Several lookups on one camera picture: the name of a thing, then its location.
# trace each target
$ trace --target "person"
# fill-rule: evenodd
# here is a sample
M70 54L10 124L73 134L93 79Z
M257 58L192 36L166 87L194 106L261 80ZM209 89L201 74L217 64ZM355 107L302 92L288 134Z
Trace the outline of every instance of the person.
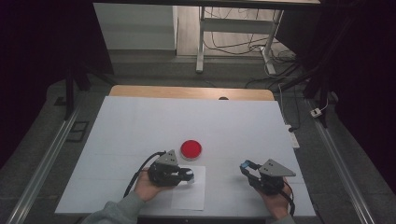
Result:
M134 190L118 203L108 202L103 210L90 214L85 218L82 224L113 224L128 223L135 224L140 209L146 202L153 199L163 190L172 187L157 187L149 180L148 169L145 168L137 178ZM291 189L287 186L283 189L288 195ZM269 212L276 220L273 224L294 224L292 217L288 212L288 201L280 194L267 196L260 191L262 200L267 206Z

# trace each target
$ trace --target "wooden floor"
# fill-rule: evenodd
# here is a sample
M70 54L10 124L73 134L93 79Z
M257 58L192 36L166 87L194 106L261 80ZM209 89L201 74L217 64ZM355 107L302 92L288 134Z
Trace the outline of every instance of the wooden floor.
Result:
M199 13L200 8L198 7L177 7L177 56L196 56L199 38ZM226 7L207 7L205 9L206 18L212 17L270 21L273 16L274 11L266 9L258 10ZM205 56L261 57L257 49L246 54L241 53L249 51L249 46L264 45L266 43L265 38L267 36L268 35L252 36L252 34L205 32L204 41L207 44L207 47L205 46L204 53ZM238 45L243 43L246 44L237 47L219 48L223 46ZM236 55L215 49L226 50L232 53L236 53ZM277 55L280 51L287 50L287 48L275 40L275 43L272 46L272 50L274 51L274 54Z

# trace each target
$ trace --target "round container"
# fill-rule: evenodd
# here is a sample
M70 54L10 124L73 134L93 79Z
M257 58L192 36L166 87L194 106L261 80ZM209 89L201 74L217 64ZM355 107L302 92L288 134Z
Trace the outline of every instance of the round container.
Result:
M185 141L180 148L181 158L186 161L195 161L201 155L201 152L201 144L195 140Z

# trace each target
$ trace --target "human hand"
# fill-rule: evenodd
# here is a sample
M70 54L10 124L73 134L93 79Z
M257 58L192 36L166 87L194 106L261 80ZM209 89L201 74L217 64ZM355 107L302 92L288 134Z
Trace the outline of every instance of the human hand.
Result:
M280 220L282 217L286 217L289 214L289 202L281 194L265 195L258 189L256 190L257 192L259 192L260 196L262 196L262 200L264 201L265 206L267 207L268 211L271 213L274 219ZM291 195L291 189L287 184L285 184L285 187L282 190L288 196Z
M137 178L136 185L134 186L134 192L144 202L148 202L153 199L159 192L165 189L172 189L173 187L158 187L151 183L149 180L148 168L144 168L139 177Z

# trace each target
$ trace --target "gray carpet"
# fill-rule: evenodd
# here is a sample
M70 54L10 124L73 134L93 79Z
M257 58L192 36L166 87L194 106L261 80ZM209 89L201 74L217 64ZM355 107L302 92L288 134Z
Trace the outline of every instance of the gray carpet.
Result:
M206 63L201 75L195 74L195 63L114 63L116 75L112 77L120 84L153 86L188 86L245 88L253 78L263 78L261 63ZM84 101L76 120L76 130L84 128L86 132L74 132L68 135L68 141L54 163L44 186L40 190L25 223L79 223L81 218L54 215L68 178L73 172L79 154L88 138L104 97L110 86L97 77L90 76L92 89ZM254 89L265 89L273 80L254 82ZM293 127L301 148L295 151L300 163L304 180L312 201L325 223L361 223L355 208L350 202L340 177L334 170L313 119L307 115L304 99L299 85L283 93L285 117ZM0 223L5 223L10 212L21 196L32 173L39 164L45 150L50 145L64 117L64 106L54 105L58 97L64 96L64 83L56 83L48 90L48 99L28 134L24 137L15 154L0 171ZM396 198L392 194L369 158L352 138L350 133L338 121L329 105L327 118L329 130L335 143L354 175L366 202L377 223L396 223ZM318 217L297 217L297 223L321 223Z

